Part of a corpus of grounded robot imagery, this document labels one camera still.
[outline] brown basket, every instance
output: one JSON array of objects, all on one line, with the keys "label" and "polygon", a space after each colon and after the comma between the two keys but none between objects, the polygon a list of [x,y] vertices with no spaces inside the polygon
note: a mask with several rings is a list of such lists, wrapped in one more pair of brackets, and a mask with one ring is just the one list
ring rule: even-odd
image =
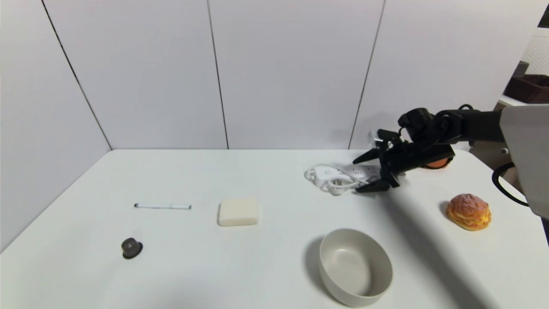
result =
[{"label": "brown basket", "polygon": [[524,75],[521,78],[511,78],[504,94],[524,103],[549,103],[549,76]]}]

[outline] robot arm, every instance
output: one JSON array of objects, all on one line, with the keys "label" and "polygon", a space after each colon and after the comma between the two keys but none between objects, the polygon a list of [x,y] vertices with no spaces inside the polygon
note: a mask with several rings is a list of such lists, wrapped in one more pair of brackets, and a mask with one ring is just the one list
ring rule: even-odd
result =
[{"label": "robot arm", "polygon": [[517,167],[519,180],[532,211],[549,218],[549,105],[507,107],[500,111],[480,112],[471,109],[441,111],[435,115],[425,108],[416,108],[402,115],[398,124],[406,129],[411,142],[403,141],[399,133],[378,130],[375,148],[361,155],[353,164],[379,159],[381,178],[356,189],[357,192],[387,191],[398,187],[398,175],[408,170],[444,159],[455,154],[451,144],[459,141],[506,142],[512,164],[496,169],[494,184],[510,196],[499,184],[499,176],[509,167]]}]

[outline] white cable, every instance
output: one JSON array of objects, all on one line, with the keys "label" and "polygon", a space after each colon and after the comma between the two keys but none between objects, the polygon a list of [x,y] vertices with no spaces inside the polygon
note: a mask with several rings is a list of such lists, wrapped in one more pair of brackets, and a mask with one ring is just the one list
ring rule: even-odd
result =
[{"label": "white cable", "polygon": [[[322,181],[322,180],[317,181],[318,175],[316,175],[315,173],[315,168],[317,167],[332,168],[336,170],[340,175],[334,175],[333,177],[330,177],[326,181]],[[357,178],[352,174],[344,172],[343,170],[344,169],[342,168],[335,167],[329,164],[318,164],[310,167],[305,172],[305,178],[315,183],[315,185],[319,187],[322,191],[330,192],[333,195],[340,195],[349,189],[355,189],[357,187],[367,185],[369,181],[372,179],[372,177]]]}]

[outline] white wall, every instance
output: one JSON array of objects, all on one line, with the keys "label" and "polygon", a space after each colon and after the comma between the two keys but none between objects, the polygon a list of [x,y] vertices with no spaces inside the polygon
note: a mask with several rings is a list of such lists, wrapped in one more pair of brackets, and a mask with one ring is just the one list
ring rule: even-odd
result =
[{"label": "white wall", "polygon": [[210,0],[230,148],[347,148],[383,0]]},{"label": "white wall", "polygon": [[537,28],[534,31],[530,43],[524,54],[522,61],[528,62],[526,74],[549,75],[549,29]]},{"label": "white wall", "polygon": [[206,0],[45,0],[113,148],[227,148]]},{"label": "white wall", "polygon": [[403,113],[492,110],[547,0],[387,0],[351,148]]},{"label": "white wall", "polygon": [[3,250],[109,151],[40,1],[2,0]]}]

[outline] white pen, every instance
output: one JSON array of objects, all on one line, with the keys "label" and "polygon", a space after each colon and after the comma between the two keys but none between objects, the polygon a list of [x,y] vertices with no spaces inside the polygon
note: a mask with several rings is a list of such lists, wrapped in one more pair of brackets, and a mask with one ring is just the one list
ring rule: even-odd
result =
[{"label": "white pen", "polygon": [[191,210],[191,204],[142,204],[133,205],[136,208],[164,208],[164,209],[186,209]]}]

